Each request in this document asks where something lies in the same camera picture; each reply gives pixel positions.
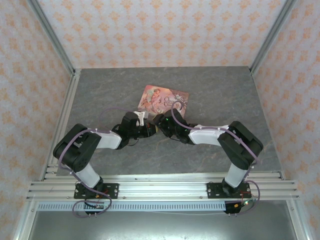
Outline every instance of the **orange patterned wall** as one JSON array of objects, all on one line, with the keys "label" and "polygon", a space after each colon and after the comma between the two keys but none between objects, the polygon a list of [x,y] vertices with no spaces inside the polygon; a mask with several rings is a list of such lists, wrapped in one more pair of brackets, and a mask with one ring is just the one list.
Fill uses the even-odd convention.
[{"label": "orange patterned wall", "polygon": [[298,0],[255,76],[288,178],[320,236],[320,8]]},{"label": "orange patterned wall", "polygon": [[48,154],[69,74],[26,0],[0,3],[0,239]]},{"label": "orange patterned wall", "polygon": [[285,0],[40,0],[75,68],[250,66]]}]

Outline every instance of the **picture book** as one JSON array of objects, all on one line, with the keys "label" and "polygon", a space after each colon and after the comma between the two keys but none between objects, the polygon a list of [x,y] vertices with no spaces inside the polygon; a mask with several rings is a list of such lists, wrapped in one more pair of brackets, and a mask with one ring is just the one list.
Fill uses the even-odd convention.
[{"label": "picture book", "polygon": [[147,85],[143,91],[142,98],[138,105],[139,111],[147,111],[151,115],[164,114],[171,109],[175,101],[183,102],[183,108],[180,103],[176,103],[174,108],[179,111],[182,117],[186,113],[189,93],[177,91],[159,86]]}]

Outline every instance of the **black bracket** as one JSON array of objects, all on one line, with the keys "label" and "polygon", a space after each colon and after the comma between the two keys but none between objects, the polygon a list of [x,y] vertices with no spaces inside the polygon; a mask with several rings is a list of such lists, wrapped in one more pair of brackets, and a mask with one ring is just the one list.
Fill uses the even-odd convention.
[{"label": "black bracket", "polygon": [[221,182],[209,182],[206,184],[206,193],[208,199],[250,199],[252,197],[249,183],[244,182],[240,183],[231,195],[225,193]]},{"label": "black bracket", "polygon": [[[101,192],[106,193],[111,199],[118,199],[119,183],[103,183]],[[74,199],[106,199],[102,195],[96,197],[96,193],[89,191],[81,183],[75,185]]]}]

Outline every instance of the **gray surface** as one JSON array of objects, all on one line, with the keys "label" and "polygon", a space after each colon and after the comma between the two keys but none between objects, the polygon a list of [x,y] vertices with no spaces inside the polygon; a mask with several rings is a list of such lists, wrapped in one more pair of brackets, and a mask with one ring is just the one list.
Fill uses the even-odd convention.
[{"label": "gray surface", "polygon": [[261,202],[250,213],[228,217],[155,212],[107,212],[75,218],[71,212],[38,212],[29,240],[295,240],[286,202]]},{"label": "gray surface", "polygon": [[[67,131],[76,123],[99,126],[98,116],[117,106],[136,110],[146,85],[189,92],[185,119],[204,126],[242,122],[264,145],[255,171],[281,169],[248,67],[158,67],[83,69],[75,93]],[[103,116],[109,129],[125,112]],[[227,172],[230,160],[221,147],[186,145],[161,132],[122,150],[98,149],[90,163],[98,174],[175,174]],[[58,175],[68,172],[59,170]]]}]

